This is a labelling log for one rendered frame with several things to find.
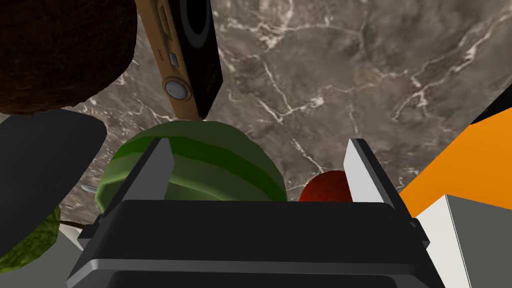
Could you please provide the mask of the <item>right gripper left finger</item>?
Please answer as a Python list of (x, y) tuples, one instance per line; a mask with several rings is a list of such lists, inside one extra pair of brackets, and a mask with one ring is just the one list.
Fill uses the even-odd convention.
[(175, 165), (168, 138), (154, 138), (115, 194), (115, 202), (163, 200)]

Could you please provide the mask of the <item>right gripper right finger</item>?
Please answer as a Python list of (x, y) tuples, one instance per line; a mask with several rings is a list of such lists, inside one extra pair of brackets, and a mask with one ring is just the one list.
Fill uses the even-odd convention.
[(354, 202), (384, 203), (411, 218), (404, 201), (363, 138), (350, 138), (343, 168)]

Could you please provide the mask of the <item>red apple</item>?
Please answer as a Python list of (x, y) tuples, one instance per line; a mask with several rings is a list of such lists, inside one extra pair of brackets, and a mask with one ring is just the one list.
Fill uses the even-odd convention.
[(342, 170), (330, 170), (318, 174), (305, 185), (297, 201), (353, 202), (346, 173)]

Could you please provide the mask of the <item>green striped round melon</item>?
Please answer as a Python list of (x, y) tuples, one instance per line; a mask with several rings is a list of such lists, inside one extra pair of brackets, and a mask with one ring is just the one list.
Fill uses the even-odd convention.
[(113, 154), (95, 191), (101, 211), (154, 138), (168, 139), (174, 159), (166, 200), (288, 199), (279, 169), (242, 131), (218, 121), (175, 120), (141, 131)]

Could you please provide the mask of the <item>dark grey rounded object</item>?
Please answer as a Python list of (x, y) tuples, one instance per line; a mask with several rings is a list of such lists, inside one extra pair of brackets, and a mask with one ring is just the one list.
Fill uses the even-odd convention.
[(103, 121), (66, 109), (0, 122), (0, 258), (66, 197), (106, 136)]

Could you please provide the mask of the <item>orange box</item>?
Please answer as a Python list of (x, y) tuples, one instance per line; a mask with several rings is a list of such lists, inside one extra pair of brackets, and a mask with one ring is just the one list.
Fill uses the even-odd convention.
[(469, 125), (400, 193), (412, 217), (444, 195), (512, 210), (512, 108)]

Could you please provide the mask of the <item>white and grey block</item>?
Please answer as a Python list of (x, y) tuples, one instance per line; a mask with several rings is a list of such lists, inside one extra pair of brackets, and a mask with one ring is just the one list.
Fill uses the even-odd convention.
[(512, 288), (512, 210), (446, 194), (417, 219), (445, 288)]

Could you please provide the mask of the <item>green textured round fruit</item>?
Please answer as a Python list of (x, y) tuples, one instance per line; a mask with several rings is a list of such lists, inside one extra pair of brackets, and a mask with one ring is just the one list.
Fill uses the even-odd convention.
[(60, 219), (61, 210), (57, 206), (33, 232), (0, 257), (0, 274), (23, 268), (55, 245)]

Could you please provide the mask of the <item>dark brown round object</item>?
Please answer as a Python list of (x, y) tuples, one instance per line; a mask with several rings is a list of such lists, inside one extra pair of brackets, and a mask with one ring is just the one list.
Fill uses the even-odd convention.
[(0, 0), (0, 114), (73, 107), (129, 67), (135, 0)]

